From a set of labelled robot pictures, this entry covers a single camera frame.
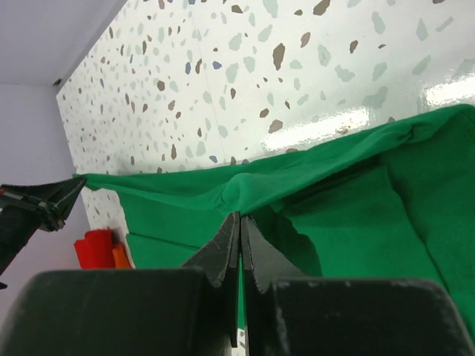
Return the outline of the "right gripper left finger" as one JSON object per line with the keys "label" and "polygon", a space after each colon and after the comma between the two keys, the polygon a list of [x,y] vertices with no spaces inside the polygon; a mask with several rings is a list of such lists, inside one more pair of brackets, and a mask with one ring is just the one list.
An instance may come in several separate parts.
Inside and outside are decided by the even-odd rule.
{"label": "right gripper left finger", "polygon": [[230,355],[238,344],[240,216],[178,268],[50,271],[1,330],[3,355]]}

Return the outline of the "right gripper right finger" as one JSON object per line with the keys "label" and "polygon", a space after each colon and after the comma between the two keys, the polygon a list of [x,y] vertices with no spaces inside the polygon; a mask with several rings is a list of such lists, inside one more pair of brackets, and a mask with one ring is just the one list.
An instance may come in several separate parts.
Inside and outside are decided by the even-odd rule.
{"label": "right gripper right finger", "polygon": [[425,279],[310,277],[240,221],[248,355],[472,355],[448,293]]}

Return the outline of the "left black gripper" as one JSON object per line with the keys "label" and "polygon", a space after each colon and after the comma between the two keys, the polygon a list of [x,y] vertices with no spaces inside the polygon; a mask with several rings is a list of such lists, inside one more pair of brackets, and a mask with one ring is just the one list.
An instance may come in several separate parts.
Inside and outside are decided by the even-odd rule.
{"label": "left black gripper", "polygon": [[46,185],[1,185],[1,274],[42,225],[49,232],[65,226],[85,183],[74,177]]}

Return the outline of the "green polo shirt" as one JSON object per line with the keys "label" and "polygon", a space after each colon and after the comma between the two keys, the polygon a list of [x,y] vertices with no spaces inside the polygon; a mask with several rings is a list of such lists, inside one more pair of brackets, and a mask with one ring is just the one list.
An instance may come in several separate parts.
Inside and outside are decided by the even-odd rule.
{"label": "green polo shirt", "polygon": [[435,280],[474,330],[472,105],[246,165],[85,179],[117,193],[138,268],[178,266],[238,212],[312,276]]}

